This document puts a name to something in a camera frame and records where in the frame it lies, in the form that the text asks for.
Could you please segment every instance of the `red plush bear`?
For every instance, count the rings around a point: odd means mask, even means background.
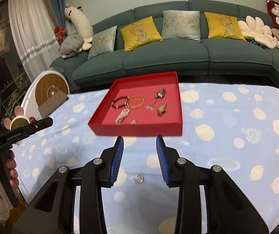
[[[279,3],[273,0],[267,0],[267,12],[272,18],[274,28],[279,30]]]

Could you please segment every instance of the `light green pillow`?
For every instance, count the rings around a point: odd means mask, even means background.
[[[163,39],[200,41],[199,11],[163,11]]]
[[[116,30],[117,26],[113,26],[107,30],[96,33],[93,36],[92,47],[89,52],[88,60],[100,54],[114,51]]]

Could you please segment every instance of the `finger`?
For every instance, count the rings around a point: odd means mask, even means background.
[[[18,173],[16,170],[10,170],[10,174],[12,178],[18,178]]]
[[[14,159],[8,159],[6,161],[6,167],[9,169],[15,169],[16,168],[16,162]]]
[[[10,157],[10,159],[14,159],[15,158],[15,153],[11,149],[9,150],[9,157]]]
[[[18,188],[19,181],[18,181],[18,179],[13,178],[13,179],[10,180],[10,184],[11,184],[12,187]]]

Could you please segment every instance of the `embroidered pillow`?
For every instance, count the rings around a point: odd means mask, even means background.
[[[92,47],[89,52],[88,60],[100,54],[114,51],[116,29],[117,26],[113,26],[107,30],[96,33],[93,36]]]
[[[152,16],[131,23],[120,31],[124,40],[124,51],[132,51],[142,45],[163,40]]]
[[[243,37],[236,17],[204,12],[209,27],[209,39],[230,38],[246,41]]]
[[[200,41],[199,11],[163,11],[162,38]]]

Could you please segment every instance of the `yellow pillow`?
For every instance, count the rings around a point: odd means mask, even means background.
[[[243,37],[236,17],[204,12],[209,27],[209,39],[230,38],[246,41]]]
[[[139,46],[163,40],[152,16],[131,23],[120,31],[124,40],[124,51],[132,51]]]

